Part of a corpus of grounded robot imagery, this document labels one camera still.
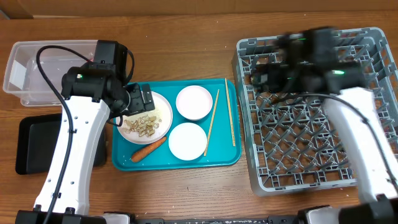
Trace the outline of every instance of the black tray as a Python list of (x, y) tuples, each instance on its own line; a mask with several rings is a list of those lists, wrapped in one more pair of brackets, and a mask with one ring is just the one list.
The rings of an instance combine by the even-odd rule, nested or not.
[[(18, 174), (48, 172), (61, 126), (61, 114), (32, 116), (19, 123), (17, 159), (15, 170)], [(99, 137), (94, 166), (106, 162), (105, 129)]]

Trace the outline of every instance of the teal tray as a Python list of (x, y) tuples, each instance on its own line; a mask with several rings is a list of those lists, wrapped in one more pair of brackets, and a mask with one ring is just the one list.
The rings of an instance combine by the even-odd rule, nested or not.
[[(136, 170), (165, 170), (196, 167), (228, 166), (236, 163), (242, 154), (238, 104), (236, 90), (232, 82), (228, 81), (229, 100), (234, 124), (234, 135), (236, 147), (232, 145), (231, 128), (229, 127), (228, 105), (225, 91), (225, 80), (223, 78), (207, 80), (179, 80), (167, 82), (148, 82), (152, 91), (164, 96), (173, 109), (173, 123), (166, 134), (167, 140), (163, 145), (149, 154), (140, 162), (134, 163), (131, 156), (146, 145), (134, 144), (124, 139), (117, 127), (113, 128), (112, 162), (116, 168), (123, 171)], [(211, 115), (213, 110), (199, 121), (189, 121), (177, 111), (175, 99), (178, 93), (190, 85), (200, 85), (206, 88), (213, 97), (213, 105), (216, 100), (217, 90), (220, 90), (216, 114), (211, 130), (207, 156), (200, 156), (194, 161), (182, 161), (177, 159), (169, 149), (169, 134), (174, 127), (181, 123), (193, 122), (203, 128), (206, 134), (209, 132)]]

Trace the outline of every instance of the wooden table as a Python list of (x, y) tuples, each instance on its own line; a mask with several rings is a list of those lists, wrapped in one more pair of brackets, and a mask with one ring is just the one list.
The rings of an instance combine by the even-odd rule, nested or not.
[[(238, 40), (299, 32), (318, 26), (380, 27), (398, 55), (398, 12), (308, 12), (220, 16), (142, 16), (0, 21), (0, 73), (17, 41), (109, 39), (134, 52), (134, 81), (195, 78), (233, 80), (231, 59)], [(14, 166), (19, 122), (60, 108), (26, 108), (0, 91), (0, 222), (14, 223), (18, 210), (31, 210), (47, 174), (17, 175)], [(111, 126), (106, 127), (108, 155)], [(316, 205), (356, 205), (355, 187), (294, 195), (257, 197), (249, 184), (246, 156), (233, 166), (206, 169), (121, 172), (111, 162), (95, 168), (90, 214), (116, 210), (139, 218), (266, 217), (296, 214)]]

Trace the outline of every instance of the clear plastic container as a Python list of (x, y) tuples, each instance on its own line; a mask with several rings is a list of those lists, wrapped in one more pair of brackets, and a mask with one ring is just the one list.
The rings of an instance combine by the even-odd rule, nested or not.
[[(95, 54), (97, 40), (49, 40), (17, 42), (8, 59), (3, 90), (21, 99), (24, 106), (55, 106), (59, 105), (55, 94), (51, 91), (36, 64), (37, 51), (46, 45), (60, 45), (75, 50), (88, 59)], [(61, 80), (70, 67), (80, 67), (85, 61), (77, 55), (61, 49), (46, 49), (40, 56), (45, 74), (59, 92), (62, 90)]]

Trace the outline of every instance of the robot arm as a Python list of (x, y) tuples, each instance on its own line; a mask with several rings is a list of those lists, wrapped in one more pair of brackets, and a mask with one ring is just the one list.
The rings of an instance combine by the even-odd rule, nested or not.
[[(376, 132), (382, 146), (382, 153), (392, 175), (398, 177), (398, 162), (381, 128), (379, 116), (374, 105), (373, 92), (356, 87), (341, 90), (338, 98), (356, 107), (367, 119)], [(397, 191), (387, 173), (381, 152), (370, 129), (362, 122), (351, 108), (336, 100), (326, 99), (323, 105), (339, 138), (346, 149), (350, 166), (355, 170), (358, 180), (359, 199), (362, 203), (376, 202), (377, 196), (396, 198)]]
[[(38, 51), (38, 64), (40, 53), (47, 48), (71, 51), (61, 46), (45, 46)], [(117, 116), (131, 116), (155, 109), (149, 85), (143, 85), (142, 91), (137, 83), (127, 85), (132, 77), (131, 70), (125, 78), (128, 54), (132, 57), (133, 70), (134, 57), (125, 46), (99, 40), (93, 61), (85, 58), (87, 63), (82, 67), (72, 67), (63, 76), (61, 95), (67, 108), (62, 110), (62, 124), (49, 174), (36, 198), (34, 211), (19, 211), (16, 223), (41, 223), (44, 217), (45, 222), (57, 223), (66, 216), (72, 219), (72, 223), (80, 218), (88, 222), (98, 220), (98, 223), (130, 222), (129, 216), (122, 214), (87, 216), (91, 171), (105, 122)], [(73, 130), (70, 130), (66, 109), (72, 116)], [(62, 178), (60, 174), (67, 157), (70, 132), (73, 133), (70, 159)], [(62, 179), (62, 184), (59, 193), (55, 193), (58, 179)]]
[[(251, 81), (257, 92), (323, 95), (326, 98), (323, 107), (356, 172), (362, 205), (341, 210), (330, 207), (309, 209), (301, 212), (302, 220), (312, 224), (393, 223), (398, 163), (381, 128), (373, 93), (364, 89), (361, 65), (355, 61), (338, 60), (332, 32), (331, 28), (320, 28), (307, 30), (299, 38), (290, 34), (279, 38), (277, 50), (283, 55), (284, 62), (257, 65)], [(352, 105), (364, 115), (369, 125), (356, 110), (327, 98), (326, 94), (335, 94)], [(296, 96), (279, 98), (272, 103), (293, 98)]]

